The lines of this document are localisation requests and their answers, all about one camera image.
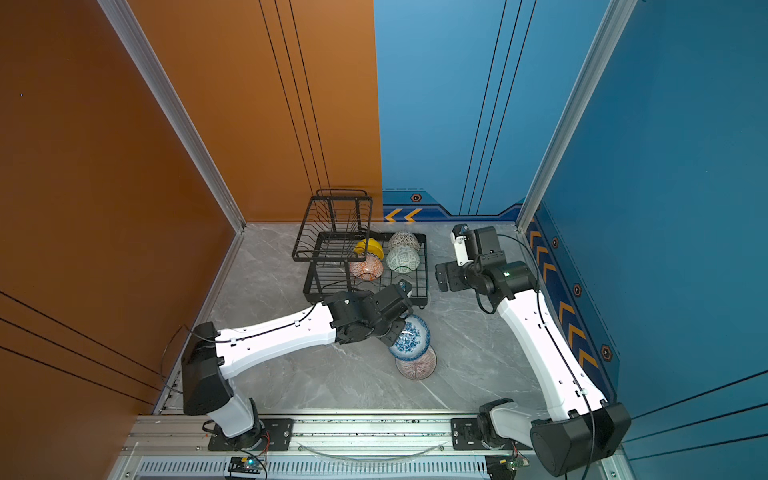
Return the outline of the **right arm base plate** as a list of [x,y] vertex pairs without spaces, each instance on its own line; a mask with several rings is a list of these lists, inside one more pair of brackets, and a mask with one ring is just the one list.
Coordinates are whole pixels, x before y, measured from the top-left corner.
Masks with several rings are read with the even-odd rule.
[[455,450],[530,450],[522,442],[499,436],[486,416],[456,417],[450,420]]

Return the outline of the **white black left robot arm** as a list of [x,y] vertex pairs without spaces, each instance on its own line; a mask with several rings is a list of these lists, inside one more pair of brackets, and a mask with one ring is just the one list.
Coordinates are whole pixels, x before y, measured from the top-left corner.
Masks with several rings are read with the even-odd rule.
[[237,392],[233,378],[310,347],[368,339],[392,346],[413,313],[411,291],[409,282],[400,281],[378,292],[338,292],[298,313],[246,327],[197,325],[181,358],[183,413],[209,417],[228,440],[258,434],[255,402]]

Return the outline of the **green white patterned bowl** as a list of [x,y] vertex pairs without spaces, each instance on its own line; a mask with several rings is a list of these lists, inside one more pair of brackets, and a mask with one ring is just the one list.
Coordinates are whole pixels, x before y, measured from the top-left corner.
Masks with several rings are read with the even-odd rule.
[[414,272],[421,264],[419,253],[414,248],[405,245],[391,248],[385,261],[390,270],[399,274]]

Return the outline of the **pink striped bowl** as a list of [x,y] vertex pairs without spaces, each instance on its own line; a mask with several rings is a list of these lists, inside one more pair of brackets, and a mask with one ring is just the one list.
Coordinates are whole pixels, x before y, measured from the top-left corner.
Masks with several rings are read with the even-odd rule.
[[405,378],[413,381],[421,381],[430,377],[437,367],[437,355],[433,347],[428,347],[426,352],[415,360],[395,360],[396,368]]

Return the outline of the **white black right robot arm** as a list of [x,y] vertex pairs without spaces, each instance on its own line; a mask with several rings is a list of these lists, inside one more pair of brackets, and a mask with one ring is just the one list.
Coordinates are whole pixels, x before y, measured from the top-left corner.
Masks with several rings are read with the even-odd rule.
[[451,231],[456,259],[438,264],[441,291],[471,290],[487,299],[517,338],[546,404],[539,414],[501,399],[483,405],[478,426],[492,447],[522,442],[554,477],[590,467],[619,448],[631,425],[623,404],[611,403],[585,373],[548,310],[543,282],[525,260],[511,262],[492,227],[458,224]]

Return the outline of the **yellow bowl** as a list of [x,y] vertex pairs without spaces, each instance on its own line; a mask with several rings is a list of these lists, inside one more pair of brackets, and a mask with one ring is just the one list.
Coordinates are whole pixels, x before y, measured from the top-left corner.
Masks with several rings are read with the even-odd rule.
[[383,246],[374,238],[360,240],[355,245],[353,252],[356,255],[362,255],[363,253],[371,254],[377,257],[379,260],[383,260],[385,257]]

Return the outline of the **orange white patterned bowl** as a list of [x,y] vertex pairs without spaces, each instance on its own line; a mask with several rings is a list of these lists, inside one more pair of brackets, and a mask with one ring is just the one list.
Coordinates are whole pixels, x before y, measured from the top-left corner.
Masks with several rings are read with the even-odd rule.
[[384,266],[382,260],[376,255],[367,254],[364,261],[351,262],[349,264],[349,272],[357,279],[371,282],[382,276]]

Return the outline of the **blue white floral bowl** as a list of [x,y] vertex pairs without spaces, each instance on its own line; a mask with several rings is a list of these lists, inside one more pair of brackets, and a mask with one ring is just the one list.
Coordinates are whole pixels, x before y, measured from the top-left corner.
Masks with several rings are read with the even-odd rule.
[[405,319],[405,326],[389,351],[396,360],[415,361],[427,352],[430,343],[431,333],[426,322],[417,315],[410,315]]

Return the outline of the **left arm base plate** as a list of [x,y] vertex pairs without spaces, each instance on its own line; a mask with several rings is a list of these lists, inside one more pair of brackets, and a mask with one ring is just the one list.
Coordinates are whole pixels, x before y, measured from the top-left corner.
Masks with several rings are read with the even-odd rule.
[[208,435],[209,451],[287,451],[293,434],[294,420],[290,418],[260,418],[255,427],[237,437],[226,437],[222,428],[207,420],[202,428]]

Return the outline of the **black white patterned bowl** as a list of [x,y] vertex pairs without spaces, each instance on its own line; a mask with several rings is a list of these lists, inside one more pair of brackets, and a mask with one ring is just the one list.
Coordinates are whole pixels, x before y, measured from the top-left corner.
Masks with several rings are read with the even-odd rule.
[[408,231],[399,231],[392,234],[388,240],[389,249],[407,247],[416,252],[420,249],[420,242],[415,234]]

